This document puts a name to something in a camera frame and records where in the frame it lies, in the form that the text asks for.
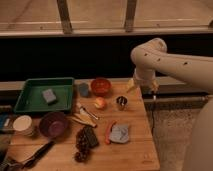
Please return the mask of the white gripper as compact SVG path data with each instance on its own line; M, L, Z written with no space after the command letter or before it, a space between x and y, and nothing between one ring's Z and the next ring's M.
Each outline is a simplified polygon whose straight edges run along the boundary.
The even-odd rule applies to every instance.
M150 91L156 93L159 85L156 81L155 71L151 69L134 70L133 78L129 79L126 84L126 92L135 90L138 86L147 87Z

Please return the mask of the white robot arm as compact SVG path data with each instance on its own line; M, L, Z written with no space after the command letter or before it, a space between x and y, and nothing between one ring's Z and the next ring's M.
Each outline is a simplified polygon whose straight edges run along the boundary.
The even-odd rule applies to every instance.
M213 57L170 54L161 38L134 47L130 57L135 69L128 91L142 86L157 92L158 71L212 95L194 123L182 171L213 171Z

